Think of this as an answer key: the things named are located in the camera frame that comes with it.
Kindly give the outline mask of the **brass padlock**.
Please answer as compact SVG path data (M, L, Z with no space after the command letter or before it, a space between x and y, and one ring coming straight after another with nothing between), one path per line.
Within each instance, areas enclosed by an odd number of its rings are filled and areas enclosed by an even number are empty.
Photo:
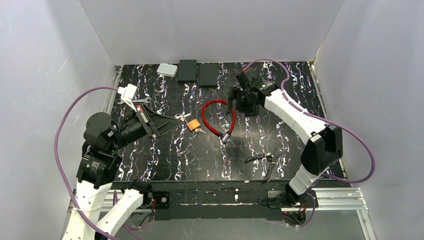
M184 123L186 123L187 128L191 131L191 132L195 132L196 128L201 128L201 124L197 119L193 119L191 121L188 121L188 117L191 114L176 114L174 117L176 119L179 119L181 121L183 121Z

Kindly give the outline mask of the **silver key bunch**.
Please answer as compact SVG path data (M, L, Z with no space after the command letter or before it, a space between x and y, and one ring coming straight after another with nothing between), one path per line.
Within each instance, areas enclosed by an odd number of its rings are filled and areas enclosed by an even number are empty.
M200 127L199 128L195 128L194 131L196 133L206 133L204 130L202 130Z

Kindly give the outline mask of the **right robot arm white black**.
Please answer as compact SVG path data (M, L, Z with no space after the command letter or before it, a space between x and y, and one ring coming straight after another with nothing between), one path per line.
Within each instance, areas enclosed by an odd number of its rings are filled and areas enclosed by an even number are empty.
M274 80L260 79L253 69L242 71L236 79L239 86L228 89L229 111L255 117L259 107L263 107L286 123L304 143L299 170L285 186L282 196L295 203L343 156L342 129L310 115L283 87Z

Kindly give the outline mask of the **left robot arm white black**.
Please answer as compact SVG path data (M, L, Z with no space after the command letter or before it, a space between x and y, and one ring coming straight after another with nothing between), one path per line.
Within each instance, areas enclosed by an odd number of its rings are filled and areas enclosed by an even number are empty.
M118 151L144 137L157 139L181 125L181 121L154 112L139 104L117 125L106 112L93 114L83 134L82 159L77 171L74 209L64 240L111 240L134 210L152 206L151 184L134 180L111 210L99 218L105 197L111 189L122 158Z

